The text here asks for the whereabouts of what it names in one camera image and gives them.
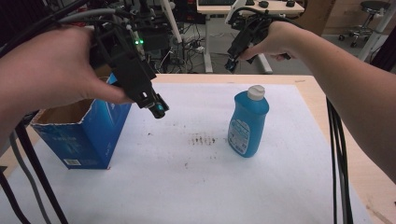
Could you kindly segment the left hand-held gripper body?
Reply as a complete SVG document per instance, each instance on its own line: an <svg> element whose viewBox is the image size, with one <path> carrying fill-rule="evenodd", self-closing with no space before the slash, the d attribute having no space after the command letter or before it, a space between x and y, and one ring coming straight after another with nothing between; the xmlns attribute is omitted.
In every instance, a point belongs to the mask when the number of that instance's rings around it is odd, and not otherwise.
<svg viewBox="0 0 396 224"><path fill-rule="evenodd" d="M108 65L125 94L140 108L163 109L163 99L151 83L156 75L139 51L137 38L115 23L97 22L93 27L91 66Z"/></svg>

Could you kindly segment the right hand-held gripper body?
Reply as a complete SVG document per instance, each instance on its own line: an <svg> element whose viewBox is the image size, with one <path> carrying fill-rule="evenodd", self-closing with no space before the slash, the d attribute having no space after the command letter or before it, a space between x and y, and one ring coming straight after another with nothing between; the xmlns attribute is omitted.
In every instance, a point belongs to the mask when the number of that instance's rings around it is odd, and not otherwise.
<svg viewBox="0 0 396 224"><path fill-rule="evenodd" d="M260 11L252 7L232 7L226 18L226 23L238 31L236 38L227 50L227 64L238 64L243 51L254 41L261 42L269 25L279 19L278 15L270 14L268 10Z"/></svg>

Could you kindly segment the blue bottle with white cap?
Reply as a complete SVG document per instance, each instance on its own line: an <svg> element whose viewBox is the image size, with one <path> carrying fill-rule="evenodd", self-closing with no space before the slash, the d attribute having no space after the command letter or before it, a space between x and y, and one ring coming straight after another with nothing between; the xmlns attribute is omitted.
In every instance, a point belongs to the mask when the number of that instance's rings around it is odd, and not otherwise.
<svg viewBox="0 0 396 224"><path fill-rule="evenodd" d="M249 87L234 97L234 112L229 123L228 143L244 158L252 157L262 140L262 132L269 104L261 85Z"/></svg>

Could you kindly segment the blue cardboard box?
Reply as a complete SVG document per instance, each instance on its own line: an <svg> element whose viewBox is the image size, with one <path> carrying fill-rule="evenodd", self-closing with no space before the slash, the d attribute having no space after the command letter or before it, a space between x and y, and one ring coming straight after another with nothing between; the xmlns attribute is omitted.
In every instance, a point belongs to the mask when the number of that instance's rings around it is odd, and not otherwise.
<svg viewBox="0 0 396 224"><path fill-rule="evenodd" d="M106 169L130 108L82 100L39 111L31 126L67 168Z"/></svg>

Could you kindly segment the person's right hand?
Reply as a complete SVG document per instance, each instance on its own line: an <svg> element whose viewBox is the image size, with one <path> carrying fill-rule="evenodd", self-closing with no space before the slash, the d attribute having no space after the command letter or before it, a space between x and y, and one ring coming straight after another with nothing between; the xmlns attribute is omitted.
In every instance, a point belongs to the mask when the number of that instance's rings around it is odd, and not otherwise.
<svg viewBox="0 0 396 224"><path fill-rule="evenodd" d="M306 37L306 30L288 22L275 21L269 26L268 36L259 44L245 49L239 58L247 60L266 53L284 60L283 54L287 53L290 57L304 60L312 52L312 48L304 42Z"/></svg>

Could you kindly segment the person's left hand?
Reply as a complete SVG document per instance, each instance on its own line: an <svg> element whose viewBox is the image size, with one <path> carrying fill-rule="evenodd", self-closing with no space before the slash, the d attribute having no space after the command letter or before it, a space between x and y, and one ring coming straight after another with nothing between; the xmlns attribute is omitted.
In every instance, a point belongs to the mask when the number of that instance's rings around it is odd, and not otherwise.
<svg viewBox="0 0 396 224"><path fill-rule="evenodd" d="M21 118L28 112L68 105L84 99L114 104L130 101L122 89L106 84L89 64L92 31L64 27L48 31L21 44L12 56L16 72L11 75Z"/></svg>

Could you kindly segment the white desk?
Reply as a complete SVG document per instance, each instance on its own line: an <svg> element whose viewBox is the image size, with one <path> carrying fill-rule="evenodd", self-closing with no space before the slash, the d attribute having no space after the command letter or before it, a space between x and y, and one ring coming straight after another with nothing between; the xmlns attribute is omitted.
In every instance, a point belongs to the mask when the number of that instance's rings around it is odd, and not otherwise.
<svg viewBox="0 0 396 224"><path fill-rule="evenodd" d="M205 50L203 52L203 59L205 65L205 72L207 74L213 73L212 60L210 55L210 35L211 31L215 28L215 23L211 20L212 15L225 15L229 17L236 9L240 8L240 3L246 3L247 0L236 0L237 7L233 6L199 6L198 0L196 0L197 12L205 15ZM247 6L261 12L268 11L270 14L276 15L297 15L304 13L304 8L299 4L295 4L294 7L286 7L286 2L282 0L252 0L254 4ZM258 6L260 1L267 1L269 3L268 8L262 8Z"/></svg>

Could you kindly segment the black keyboard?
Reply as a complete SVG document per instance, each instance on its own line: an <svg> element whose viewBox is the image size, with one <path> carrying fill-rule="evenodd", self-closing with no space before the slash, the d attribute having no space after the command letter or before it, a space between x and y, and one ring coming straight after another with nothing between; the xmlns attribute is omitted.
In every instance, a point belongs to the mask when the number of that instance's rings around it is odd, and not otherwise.
<svg viewBox="0 0 396 224"><path fill-rule="evenodd" d="M198 0L199 6L231 6L236 0Z"/></svg>

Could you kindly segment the white stand pole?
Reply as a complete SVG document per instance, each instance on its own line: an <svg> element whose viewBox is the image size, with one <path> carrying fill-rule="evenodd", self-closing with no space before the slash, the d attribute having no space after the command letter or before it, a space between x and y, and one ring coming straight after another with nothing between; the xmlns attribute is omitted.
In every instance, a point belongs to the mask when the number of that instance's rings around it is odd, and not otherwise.
<svg viewBox="0 0 396 224"><path fill-rule="evenodd" d="M167 19L171 25L172 33L173 33L174 37L176 38L178 43L181 43L183 41L183 39L182 39L180 32L178 30L177 23L176 23L176 20L175 20L169 0L160 0L160 4L162 6L163 13L167 17Z"/></svg>

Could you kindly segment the brown cardboard panel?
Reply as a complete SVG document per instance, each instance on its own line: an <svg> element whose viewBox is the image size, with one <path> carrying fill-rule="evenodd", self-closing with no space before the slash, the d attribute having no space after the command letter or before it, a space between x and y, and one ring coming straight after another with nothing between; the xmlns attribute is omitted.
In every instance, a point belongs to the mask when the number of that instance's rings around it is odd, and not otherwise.
<svg viewBox="0 0 396 224"><path fill-rule="evenodd" d="M300 23L306 30L322 35L336 0L306 0L306 2L307 6Z"/></svg>

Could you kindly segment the white paper table cover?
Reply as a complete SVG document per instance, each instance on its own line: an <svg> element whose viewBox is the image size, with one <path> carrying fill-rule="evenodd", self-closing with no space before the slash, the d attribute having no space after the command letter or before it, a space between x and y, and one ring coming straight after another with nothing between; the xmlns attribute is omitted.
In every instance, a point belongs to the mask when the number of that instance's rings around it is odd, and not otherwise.
<svg viewBox="0 0 396 224"><path fill-rule="evenodd" d="M257 153L229 146L240 84L156 85L162 119L133 107L106 170L67 169L35 145L70 224L343 224L328 142L292 85L266 86Z"/></svg>

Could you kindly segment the white stand leg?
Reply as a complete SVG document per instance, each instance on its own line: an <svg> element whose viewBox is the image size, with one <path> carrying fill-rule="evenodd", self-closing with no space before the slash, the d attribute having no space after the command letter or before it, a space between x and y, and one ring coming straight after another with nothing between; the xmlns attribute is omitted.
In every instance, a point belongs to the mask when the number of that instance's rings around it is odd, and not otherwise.
<svg viewBox="0 0 396 224"><path fill-rule="evenodd" d="M364 47L361 49L360 54L358 55L358 58L361 61L365 61L369 56L370 52L375 48L377 41L379 40L385 28L387 27L390 20L395 14L396 14L396 0L391 0L389 8L385 12L379 24L374 28L373 33L371 34Z"/></svg>

